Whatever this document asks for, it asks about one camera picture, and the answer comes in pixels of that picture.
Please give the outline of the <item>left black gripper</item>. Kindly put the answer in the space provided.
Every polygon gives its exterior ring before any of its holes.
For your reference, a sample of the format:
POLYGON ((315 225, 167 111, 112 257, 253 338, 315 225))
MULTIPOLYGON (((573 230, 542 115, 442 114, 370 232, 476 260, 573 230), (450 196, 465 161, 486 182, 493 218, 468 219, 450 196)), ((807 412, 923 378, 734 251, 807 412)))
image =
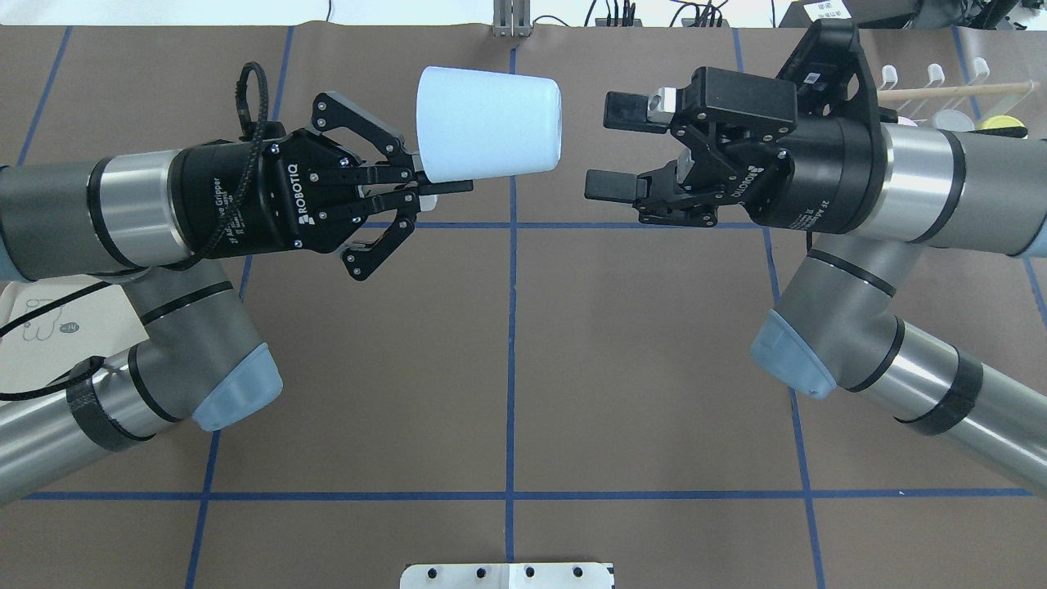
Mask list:
POLYGON ((190 148, 173 163, 173 206, 191 263, 277 251, 338 251, 363 281, 413 233, 418 195, 474 190, 474 180, 418 183, 401 133, 336 92, 319 93, 307 128, 261 144, 190 148))

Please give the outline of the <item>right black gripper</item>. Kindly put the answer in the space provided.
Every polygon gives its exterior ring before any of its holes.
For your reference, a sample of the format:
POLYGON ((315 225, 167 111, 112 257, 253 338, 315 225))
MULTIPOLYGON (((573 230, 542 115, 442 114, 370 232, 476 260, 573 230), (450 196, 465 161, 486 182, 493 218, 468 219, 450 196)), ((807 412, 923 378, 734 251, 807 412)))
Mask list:
POLYGON ((586 171, 584 197, 634 204, 641 223, 711 227, 722 206, 739 205, 764 227, 849 232, 887 172, 874 84, 848 19, 811 23, 775 77, 703 66, 681 88, 609 91, 604 127, 684 146, 640 175, 586 171))

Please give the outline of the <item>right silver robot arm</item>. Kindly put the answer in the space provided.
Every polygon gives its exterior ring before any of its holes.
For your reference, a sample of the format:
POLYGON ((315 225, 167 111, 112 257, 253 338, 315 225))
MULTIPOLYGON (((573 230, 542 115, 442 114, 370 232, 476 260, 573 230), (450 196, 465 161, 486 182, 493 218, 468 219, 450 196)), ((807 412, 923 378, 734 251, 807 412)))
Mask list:
POLYGON ((846 390, 1045 495, 1045 395, 914 325, 898 292, 936 250, 1045 256, 1045 142, 904 124, 859 26, 822 19, 774 75, 701 66, 678 87, 609 91, 602 124, 666 135, 656 169, 591 169, 586 198, 640 223, 706 227, 739 206, 807 251, 751 346, 793 391, 846 390))

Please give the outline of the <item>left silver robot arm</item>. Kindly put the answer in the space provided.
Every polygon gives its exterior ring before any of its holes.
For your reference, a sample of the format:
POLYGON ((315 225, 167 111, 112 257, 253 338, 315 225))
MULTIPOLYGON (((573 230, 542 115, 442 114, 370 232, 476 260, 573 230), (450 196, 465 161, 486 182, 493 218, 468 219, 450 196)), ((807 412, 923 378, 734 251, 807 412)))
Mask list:
POLYGON ((413 233, 424 198, 478 179, 335 92, 292 132, 270 119, 266 90, 236 110, 236 142, 2 168, 4 282, 92 279, 27 320, 116 287, 146 332, 2 395, 3 504, 183 420, 218 431, 279 398, 276 361, 222 259, 344 246, 362 281, 413 233))

